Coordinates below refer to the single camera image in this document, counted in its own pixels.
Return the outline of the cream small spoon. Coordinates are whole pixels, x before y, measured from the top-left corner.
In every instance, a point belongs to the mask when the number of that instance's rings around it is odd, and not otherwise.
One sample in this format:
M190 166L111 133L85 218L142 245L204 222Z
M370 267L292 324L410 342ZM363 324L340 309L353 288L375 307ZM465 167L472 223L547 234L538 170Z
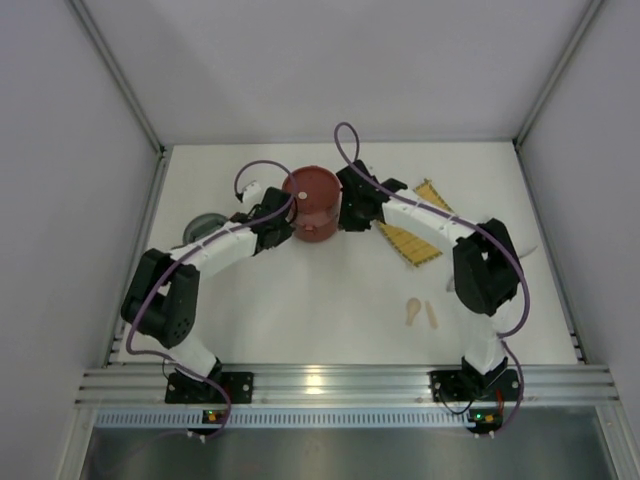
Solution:
M415 318L422 308L422 303L418 298L412 297L406 303L406 321L405 324L411 327Z

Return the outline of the pink steel-lined pot with handles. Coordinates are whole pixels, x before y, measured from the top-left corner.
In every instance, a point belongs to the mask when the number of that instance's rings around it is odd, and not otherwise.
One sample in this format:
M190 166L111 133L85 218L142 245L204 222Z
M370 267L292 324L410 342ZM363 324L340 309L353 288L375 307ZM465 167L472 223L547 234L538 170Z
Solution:
M298 168L285 179L282 189L294 195L292 212L297 225L312 229L337 221L341 185L329 170L316 165Z

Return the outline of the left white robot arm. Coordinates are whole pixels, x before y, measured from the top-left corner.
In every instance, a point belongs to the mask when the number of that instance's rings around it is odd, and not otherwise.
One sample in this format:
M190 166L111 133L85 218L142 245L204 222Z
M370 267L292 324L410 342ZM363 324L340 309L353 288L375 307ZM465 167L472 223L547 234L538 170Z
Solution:
M196 241L168 252L146 251L120 307L130 325L126 350L172 362L183 377L221 392L221 363L193 332L200 284L289 240L296 207L293 194L269 187L249 212L234 214Z

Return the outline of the metal tongs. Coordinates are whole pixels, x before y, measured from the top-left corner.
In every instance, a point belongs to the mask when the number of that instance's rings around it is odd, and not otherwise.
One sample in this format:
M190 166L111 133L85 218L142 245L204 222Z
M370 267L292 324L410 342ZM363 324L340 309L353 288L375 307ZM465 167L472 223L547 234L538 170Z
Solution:
M531 255L532 253L534 253L537 250L538 246L537 245L532 245L529 246L521 251L518 251L518 259L519 260L523 260L525 259L527 256ZM445 287L445 291L447 293L452 293L455 289L455 279L454 279L454 275L451 275L451 277L449 278L449 280L446 283L446 287Z

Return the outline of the cream small stick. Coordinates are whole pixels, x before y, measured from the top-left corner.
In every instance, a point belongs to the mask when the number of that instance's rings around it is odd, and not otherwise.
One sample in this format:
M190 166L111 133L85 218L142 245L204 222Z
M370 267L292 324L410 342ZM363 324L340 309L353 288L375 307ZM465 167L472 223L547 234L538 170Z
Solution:
M436 330L439 327L439 323L433 305L429 301L425 301L424 306L429 325L432 329Z

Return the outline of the grey transparent lid with handles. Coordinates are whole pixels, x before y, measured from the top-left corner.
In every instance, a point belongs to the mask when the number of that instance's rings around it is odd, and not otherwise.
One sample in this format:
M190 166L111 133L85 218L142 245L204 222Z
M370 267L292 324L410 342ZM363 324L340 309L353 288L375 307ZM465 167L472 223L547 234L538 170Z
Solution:
M192 219L182 234L184 244L191 244L220 229L228 221L227 217L219 213L205 213Z

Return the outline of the dark red lid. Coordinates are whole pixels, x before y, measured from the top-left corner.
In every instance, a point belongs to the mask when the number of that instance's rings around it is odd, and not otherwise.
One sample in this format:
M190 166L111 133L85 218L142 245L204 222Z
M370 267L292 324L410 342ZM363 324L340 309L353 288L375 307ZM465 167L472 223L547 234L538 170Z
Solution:
M295 193L298 207L304 212L315 212L337 205L340 183L337 176L320 166L307 166L292 172L282 184L287 193Z

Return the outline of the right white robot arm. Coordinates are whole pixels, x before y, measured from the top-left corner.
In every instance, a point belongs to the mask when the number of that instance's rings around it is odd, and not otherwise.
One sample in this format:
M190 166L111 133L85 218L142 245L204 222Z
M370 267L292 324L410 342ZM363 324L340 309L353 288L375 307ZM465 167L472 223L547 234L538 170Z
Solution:
M396 179L378 183L360 160L336 173L341 185L338 225L363 232L374 222L403 229L452 262L453 291L464 341L459 378L480 397L506 370L496 326L503 305L524 285L506 226L497 219L473 224L420 199Z

